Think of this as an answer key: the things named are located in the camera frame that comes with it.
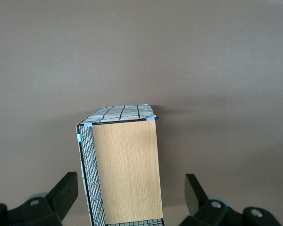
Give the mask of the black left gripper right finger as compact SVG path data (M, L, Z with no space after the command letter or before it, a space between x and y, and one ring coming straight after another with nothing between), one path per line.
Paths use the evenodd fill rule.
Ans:
M185 176L184 197L190 215L182 226L242 226L242 214L222 201L209 199L194 174Z

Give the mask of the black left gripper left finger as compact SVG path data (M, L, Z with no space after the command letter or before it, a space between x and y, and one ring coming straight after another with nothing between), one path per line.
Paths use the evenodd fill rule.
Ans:
M68 172L44 196L33 197L8 212L8 226L61 226L78 197L76 172Z

